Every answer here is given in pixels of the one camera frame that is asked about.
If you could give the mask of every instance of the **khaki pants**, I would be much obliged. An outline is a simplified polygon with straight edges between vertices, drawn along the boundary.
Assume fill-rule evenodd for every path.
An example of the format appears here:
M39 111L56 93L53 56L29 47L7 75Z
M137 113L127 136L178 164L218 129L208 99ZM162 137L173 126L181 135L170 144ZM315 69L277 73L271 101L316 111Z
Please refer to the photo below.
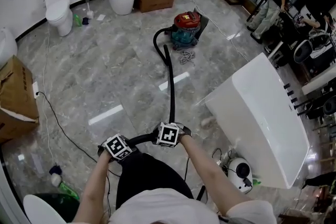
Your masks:
M249 24L250 28L255 29L253 35L260 39L261 35L275 23L279 13L280 7L273 0L264 3L259 13Z

